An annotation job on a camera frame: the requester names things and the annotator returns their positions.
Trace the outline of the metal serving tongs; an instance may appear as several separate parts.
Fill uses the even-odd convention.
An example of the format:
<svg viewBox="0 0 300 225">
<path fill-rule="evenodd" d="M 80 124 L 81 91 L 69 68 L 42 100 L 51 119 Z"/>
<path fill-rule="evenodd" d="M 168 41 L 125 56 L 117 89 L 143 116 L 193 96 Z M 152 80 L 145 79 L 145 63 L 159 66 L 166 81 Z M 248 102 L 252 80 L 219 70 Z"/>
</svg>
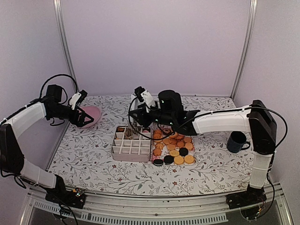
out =
<svg viewBox="0 0 300 225">
<path fill-rule="evenodd" d="M 136 137 L 139 138 L 139 132 L 137 131 L 138 123 L 130 116 L 129 113 L 136 108 L 136 104 L 138 104 L 139 101 L 135 94 L 131 94 L 130 100 L 131 101 L 128 107 L 128 120 L 127 120 L 127 128 L 125 131 L 125 137 L 129 140 L 133 140 Z"/>
</svg>

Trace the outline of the orange swirl cookie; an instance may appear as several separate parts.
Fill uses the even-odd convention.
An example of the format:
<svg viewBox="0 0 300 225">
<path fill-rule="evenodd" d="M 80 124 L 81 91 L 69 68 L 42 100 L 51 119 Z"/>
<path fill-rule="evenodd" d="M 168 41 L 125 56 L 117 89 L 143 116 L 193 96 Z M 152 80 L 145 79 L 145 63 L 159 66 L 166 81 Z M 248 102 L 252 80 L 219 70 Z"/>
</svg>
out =
<svg viewBox="0 0 300 225">
<path fill-rule="evenodd" d="M 124 132 L 124 131 L 125 131 L 125 129 L 123 127 L 118 128 L 118 132 Z"/>
</svg>

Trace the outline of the pink divided cookie tin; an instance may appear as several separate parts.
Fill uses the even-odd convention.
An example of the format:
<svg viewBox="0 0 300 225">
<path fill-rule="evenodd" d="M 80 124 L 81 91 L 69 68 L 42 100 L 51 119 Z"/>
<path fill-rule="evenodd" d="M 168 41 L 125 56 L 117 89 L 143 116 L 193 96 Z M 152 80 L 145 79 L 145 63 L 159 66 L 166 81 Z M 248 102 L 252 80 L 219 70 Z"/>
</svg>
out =
<svg viewBox="0 0 300 225">
<path fill-rule="evenodd" d="M 144 137 L 139 134 L 139 138 L 136 137 L 133 140 L 129 140 L 125 137 L 124 132 L 118 132 L 118 128 L 124 128 L 126 126 L 118 126 L 114 134 L 114 139 L 111 147 L 112 158 L 116 161 L 126 162 L 148 162 L 151 155 L 152 129 L 149 127 L 137 127 L 140 133 L 147 136 Z M 143 133 L 143 130 L 147 129 L 150 133 Z"/>
</svg>

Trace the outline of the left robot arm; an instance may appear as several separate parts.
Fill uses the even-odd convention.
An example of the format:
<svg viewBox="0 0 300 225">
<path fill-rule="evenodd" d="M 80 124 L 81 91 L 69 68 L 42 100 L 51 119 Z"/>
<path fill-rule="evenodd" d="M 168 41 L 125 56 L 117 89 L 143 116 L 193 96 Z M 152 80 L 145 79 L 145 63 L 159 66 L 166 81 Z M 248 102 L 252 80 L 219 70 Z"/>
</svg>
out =
<svg viewBox="0 0 300 225">
<path fill-rule="evenodd" d="M 82 128 L 94 122 L 79 104 L 86 98 L 87 92 L 76 92 L 65 105 L 61 102 L 63 88 L 56 84 L 49 85 L 45 96 L 32 100 L 0 123 L 0 171 L 6 176 L 14 176 L 21 183 L 39 186 L 46 190 L 59 203 L 79 198 L 76 191 L 68 191 L 64 180 L 49 173 L 25 158 L 19 145 L 19 138 L 35 123 L 46 119 L 60 119 Z"/>
</svg>

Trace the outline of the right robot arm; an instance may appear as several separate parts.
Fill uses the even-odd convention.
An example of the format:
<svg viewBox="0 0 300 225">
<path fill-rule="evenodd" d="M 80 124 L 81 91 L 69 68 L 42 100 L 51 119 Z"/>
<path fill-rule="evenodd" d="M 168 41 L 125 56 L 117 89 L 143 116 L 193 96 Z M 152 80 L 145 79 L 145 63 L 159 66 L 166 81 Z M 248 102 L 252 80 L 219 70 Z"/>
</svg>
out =
<svg viewBox="0 0 300 225">
<path fill-rule="evenodd" d="M 253 204 L 266 200 L 264 182 L 276 150 L 277 124 L 269 109 L 260 100 L 251 105 L 220 111 L 185 111 L 179 93 L 164 90 L 158 101 L 142 87 L 135 89 L 128 110 L 128 121 L 143 127 L 152 123 L 167 125 L 173 132 L 196 136 L 209 132 L 240 131 L 251 134 L 255 152 L 253 169 L 247 190 L 226 197 L 229 203 L 241 201 Z"/>
</svg>

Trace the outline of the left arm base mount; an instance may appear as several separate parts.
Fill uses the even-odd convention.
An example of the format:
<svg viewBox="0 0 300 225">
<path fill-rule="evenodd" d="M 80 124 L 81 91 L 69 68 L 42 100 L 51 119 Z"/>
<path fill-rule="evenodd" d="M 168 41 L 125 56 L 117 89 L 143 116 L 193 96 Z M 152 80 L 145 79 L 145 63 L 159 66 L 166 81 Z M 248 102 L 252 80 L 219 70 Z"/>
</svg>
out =
<svg viewBox="0 0 300 225">
<path fill-rule="evenodd" d="M 86 202 L 86 194 L 78 194 L 77 192 L 68 190 L 45 189 L 45 199 L 49 202 L 63 204 L 72 208 L 83 209 Z"/>
</svg>

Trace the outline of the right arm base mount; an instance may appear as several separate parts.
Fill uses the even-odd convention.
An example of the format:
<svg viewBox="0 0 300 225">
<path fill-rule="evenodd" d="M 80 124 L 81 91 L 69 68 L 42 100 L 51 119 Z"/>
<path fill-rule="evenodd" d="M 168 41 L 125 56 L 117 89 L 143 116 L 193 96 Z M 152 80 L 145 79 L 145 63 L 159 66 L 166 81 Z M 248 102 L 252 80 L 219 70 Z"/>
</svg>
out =
<svg viewBox="0 0 300 225">
<path fill-rule="evenodd" d="M 262 203 L 267 200 L 264 188 L 261 189 L 247 187 L 246 191 L 228 194 L 226 196 L 226 203 L 229 209 L 236 209 L 246 207 L 252 204 Z"/>
</svg>

